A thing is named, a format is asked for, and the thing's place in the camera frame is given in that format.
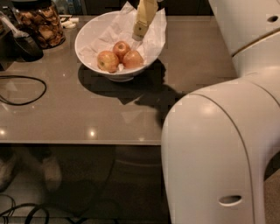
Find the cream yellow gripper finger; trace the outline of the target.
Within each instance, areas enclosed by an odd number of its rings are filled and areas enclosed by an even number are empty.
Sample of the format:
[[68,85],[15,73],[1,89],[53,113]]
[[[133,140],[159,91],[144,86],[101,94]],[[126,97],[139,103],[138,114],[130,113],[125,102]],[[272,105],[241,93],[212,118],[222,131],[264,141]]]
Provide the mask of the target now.
[[153,18],[158,11],[157,0],[140,0],[137,6],[136,20],[133,26],[132,38],[140,41],[147,33]]

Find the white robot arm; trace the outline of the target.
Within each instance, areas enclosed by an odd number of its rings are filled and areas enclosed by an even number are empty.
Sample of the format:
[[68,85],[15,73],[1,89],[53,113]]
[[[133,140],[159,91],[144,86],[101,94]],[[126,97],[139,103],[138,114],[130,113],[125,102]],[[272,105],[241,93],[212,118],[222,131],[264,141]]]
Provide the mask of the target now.
[[209,0],[237,79],[181,98],[162,129],[171,224],[265,224],[280,144],[280,1]]

